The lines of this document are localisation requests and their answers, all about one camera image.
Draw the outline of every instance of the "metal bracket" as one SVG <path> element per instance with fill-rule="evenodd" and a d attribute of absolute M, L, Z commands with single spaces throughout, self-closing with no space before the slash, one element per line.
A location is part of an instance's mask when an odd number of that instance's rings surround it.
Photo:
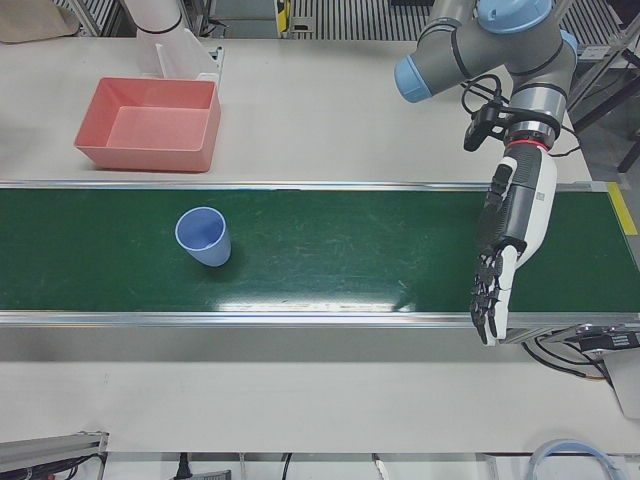
<path fill-rule="evenodd" d="M 104 454 L 109 434 L 82 432 L 64 437 L 39 438 L 0 443 L 0 473 L 30 468 L 45 463 Z M 102 478 L 104 465 L 98 479 Z"/>

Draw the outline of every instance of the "metal grating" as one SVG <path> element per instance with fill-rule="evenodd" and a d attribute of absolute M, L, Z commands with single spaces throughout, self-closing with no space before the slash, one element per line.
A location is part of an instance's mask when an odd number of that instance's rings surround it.
<path fill-rule="evenodd" d="M 417 40 L 427 23 L 429 7 L 394 7 L 389 3 L 389 0 L 294 0 L 290 36 L 313 40 Z M 308 30 L 297 30 L 296 25 L 304 25 Z"/>
<path fill-rule="evenodd" d="M 575 0 L 560 26 L 575 35 L 581 48 L 609 45 L 620 34 L 614 13 L 605 0 Z"/>
<path fill-rule="evenodd" d="M 415 41 L 427 23 L 429 7 L 389 5 L 389 0 L 294 0 L 291 38 L 314 40 Z M 296 30 L 307 28 L 307 31 Z M 620 34 L 605 0 L 575 0 L 562 18 L 581 50 L 609 45 Z"/>
<path fill-rule="evenodd" d="M 105 24 L 107 23 L 107 19 L 109 18 L 109 13 L 113 8 L 113 4 L 116 3 L 117 0 L 86 0 L 83 3 L 86 5 L 87 10 L 95 20 L 96 24 L 100 28 L 100 31 L 104 29 Z M 58 5 L 59 7 L 64 7 L 68 10 L 73 11 L 71 5 L 69 5 L 68 0 L 53 0 L 53 3 Z"/>

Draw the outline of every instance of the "pink plastic bin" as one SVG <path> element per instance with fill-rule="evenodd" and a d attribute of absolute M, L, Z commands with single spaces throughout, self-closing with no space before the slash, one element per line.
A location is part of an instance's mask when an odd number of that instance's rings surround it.
<path fill-rule="evenodd" d="M 74 145 L 104 168 L 206 172 L 219 124 L 213 82 L 103 78 Z"/>

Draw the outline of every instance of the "green conveyor belt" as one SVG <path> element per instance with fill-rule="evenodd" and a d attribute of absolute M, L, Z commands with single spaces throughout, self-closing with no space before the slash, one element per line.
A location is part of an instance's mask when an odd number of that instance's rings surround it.
<path fill-rule="evenodd" d="M 484 194 L 433 191 L 0 190 L 0 309 L 464 312 Z M 221 268 L 174 239 L 226 217 Z M 640 273 L 606 193 L 559 193 L 516 275 L 514 312 L 640 312 Z"/>

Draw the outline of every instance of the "white table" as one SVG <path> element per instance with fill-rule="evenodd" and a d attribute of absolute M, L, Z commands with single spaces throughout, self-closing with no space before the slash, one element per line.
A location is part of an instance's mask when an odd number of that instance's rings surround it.
<path fill-rule="evenodd" d="M 98 80 L 138 75 L 134 47 L 88 38 L 1 46 L 0 180 L 487 183 L 502 155 L 494 139 L 463 150 L 462 89 L 402 99 L 393 67 L 411 43 L 227 40 L 211 170 L 102 171 L 73 140 Z M 554 151 L 574 146 L 565 132 Z M 560 183 L 590 180 L 580 152 L 558 169 Z"/>
<path fill-rule="evenodd" d="M 226 41 L 207 174 L 95 169 L 73 146 L 98 78 L 136 74 L 126 39 L 0 47 L 0 178 L 487 182 L 462 150 L 459 90 L 410 105 L 407 43 Z M 574 145 L 568 136 L 557 150 Z M 560 181 L 589 180 L 581 154 Z M 473 330 L 3 329 L 0 441 L 111 432 L 113 451 L 531 451 L 577 437 L 640 452 L 613 392 Z"/>

